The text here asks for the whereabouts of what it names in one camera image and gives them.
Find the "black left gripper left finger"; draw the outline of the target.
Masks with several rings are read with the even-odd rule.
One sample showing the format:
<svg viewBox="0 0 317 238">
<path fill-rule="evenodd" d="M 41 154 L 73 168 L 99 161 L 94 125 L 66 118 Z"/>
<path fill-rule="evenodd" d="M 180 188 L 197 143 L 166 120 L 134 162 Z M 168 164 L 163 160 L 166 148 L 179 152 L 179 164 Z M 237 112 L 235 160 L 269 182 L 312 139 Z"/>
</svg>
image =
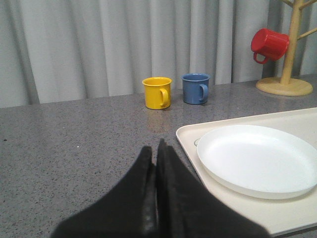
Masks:
<svg viewBox="0 0 317 238">
<path fill-rule="evenodd" d="M 156 167 L 142 148 L 122 180 L 96 203 L 62 221 L 53 238 L 155 238 Z"/>
</svg>

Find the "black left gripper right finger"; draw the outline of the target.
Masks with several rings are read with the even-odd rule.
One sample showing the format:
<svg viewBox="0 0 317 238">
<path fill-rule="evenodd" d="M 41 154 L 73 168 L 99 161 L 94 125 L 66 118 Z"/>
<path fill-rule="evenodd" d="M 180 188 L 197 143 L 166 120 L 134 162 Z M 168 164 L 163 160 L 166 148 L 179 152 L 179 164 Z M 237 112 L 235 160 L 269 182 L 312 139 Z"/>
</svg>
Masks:
<svg viewBox="0 0 317 238">
<path fill-rule="evenodd" d="M 161 140 L 157 155 L 161 238 L 268 238 L 268 231 L 213 196 Z"/>
</svg>

